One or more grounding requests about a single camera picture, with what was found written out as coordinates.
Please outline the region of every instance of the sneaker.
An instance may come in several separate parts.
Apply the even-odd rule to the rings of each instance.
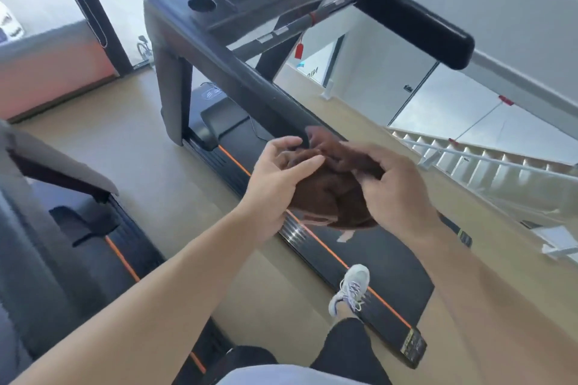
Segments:
[[[329,315],[337,315],[337,303],[340,301],[347,301],[353,312],[359,312],[363,304],[361,299],[368,287],[369,270],[364,265],[353,265],[341,280],[339,292],[329,302]]]

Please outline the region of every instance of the black shorts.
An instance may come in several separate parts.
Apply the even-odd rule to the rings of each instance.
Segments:
[[[236,346],[205,374],[201,385],[214,385],[237,368],[278,364],[262,347]],[[373,354],[364,324],[347,318],[329,331],[311,368],[371,385],[391,385],[386,371]]]

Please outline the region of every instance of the leg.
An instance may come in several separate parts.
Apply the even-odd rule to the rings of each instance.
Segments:
[[[361,299],[368,286],[368,269],[353,265],[345,274],[341,290],[329,303],[329,314],[335,317],[335,323],[311,368],[370,385],[391,385],[373,354],[364,324],[354,313],[361,310]]]
[[[200,385],[214,385],[237,368],[278,364],[273,354],[262,347],[236,346],[205,373]]]

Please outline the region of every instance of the orange wall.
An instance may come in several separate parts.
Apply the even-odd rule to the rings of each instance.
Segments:
[[[0,118],[115,74],[85,22],[0,46]]]

